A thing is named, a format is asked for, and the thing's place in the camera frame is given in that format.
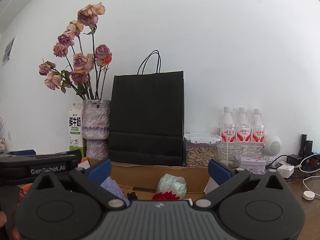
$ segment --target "milk carton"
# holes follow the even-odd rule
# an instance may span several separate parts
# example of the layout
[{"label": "milk carton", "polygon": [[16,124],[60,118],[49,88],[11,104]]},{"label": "milk carton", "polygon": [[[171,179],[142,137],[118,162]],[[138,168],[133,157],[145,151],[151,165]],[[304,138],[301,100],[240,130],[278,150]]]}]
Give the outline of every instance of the milk carton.
[{"label": "milk carton", "polygon": [[80,150],[85,157],[85,145],[82,138],[82,104],[73,104],[69,110],[69,149]]}]

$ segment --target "glass cup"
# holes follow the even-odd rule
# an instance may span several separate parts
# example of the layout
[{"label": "glass cup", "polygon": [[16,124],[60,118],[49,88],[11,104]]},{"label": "glass cup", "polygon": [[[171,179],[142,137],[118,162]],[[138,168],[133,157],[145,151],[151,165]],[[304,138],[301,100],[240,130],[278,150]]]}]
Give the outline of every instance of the glass cup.
[{"label": "glass cup", "polygon": [[219,143],[214,147],[218,152],[218,160],[230,168],[240,165],[243,147],[234,143]]}]

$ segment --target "purple cloth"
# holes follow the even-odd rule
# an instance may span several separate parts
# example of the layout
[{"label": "purple cloth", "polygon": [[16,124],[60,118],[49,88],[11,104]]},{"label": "purple cloth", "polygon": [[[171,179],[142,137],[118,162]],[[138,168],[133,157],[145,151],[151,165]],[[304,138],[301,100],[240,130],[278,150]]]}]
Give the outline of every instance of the purple cloth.
[{"label": "purple cloth", "polygon": [[113,195],[117,196],[118,198],[121,198],[127,204],[127,206],[129,206],[129,199],[123,194],[119,185],[113,179],[107,177],[106,180],[101,183],[101,187],[103,187],[105,190],[112,193]]}]

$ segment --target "white cable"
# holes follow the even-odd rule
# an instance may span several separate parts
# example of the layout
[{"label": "white cable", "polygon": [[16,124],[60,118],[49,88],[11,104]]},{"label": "white cable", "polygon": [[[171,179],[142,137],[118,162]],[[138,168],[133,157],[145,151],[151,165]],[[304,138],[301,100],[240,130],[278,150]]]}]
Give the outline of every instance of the white cable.
[{"label": "white cable", "polygon": [[307,187],[307,185],[304,183],[304,181],[305,181],[306,179],[311,179],[311,178],[320,178],[320,176],[311,176],[311,177],[305,178],[305,179],[302,180],[302,183],[303,183],[303,185],[307,188],[307,190],[313,192],[315,195],[317,195],[317,196],[320,197],[319,194],[317,194],[317,193],[315,193],[313,190],[309,189],[309,188]]},{"label": "white cable", "polygon": [[316,154],[310,155],[310,156],[307,157],[307,158],[304,158],[304,159],[300,162],[299,170],[302,171],[302,172],[304,172],[304,173],[314,173],[314,172],[316,172],[316,171],[320,171],[320,168],[317,169],[317,170],[315,170],[315,171],[303,171],[303,170],[301,169],[301,164],[302,164],[306,159],[311,158],[312,156],[315,156],[315,155],[320,155],[320,153],[316,153]]}]

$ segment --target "human hand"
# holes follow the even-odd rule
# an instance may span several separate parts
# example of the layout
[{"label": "human hand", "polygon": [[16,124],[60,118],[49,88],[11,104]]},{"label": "human hand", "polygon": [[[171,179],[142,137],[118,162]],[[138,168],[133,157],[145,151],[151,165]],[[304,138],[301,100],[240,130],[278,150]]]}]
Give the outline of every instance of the human hand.
[{"label": "human hand", "polygon": [[[23,197],[24,197],[24,194],[20,192],[19,198],[18,198],[18,204],[22,201]],[[6,215],[4,214],[4,212],[0,211],[0,228],[4,227],[6,223],[7,223]],[[14,240],[22,240],[16,226],[13,227],[11,235]]]}]

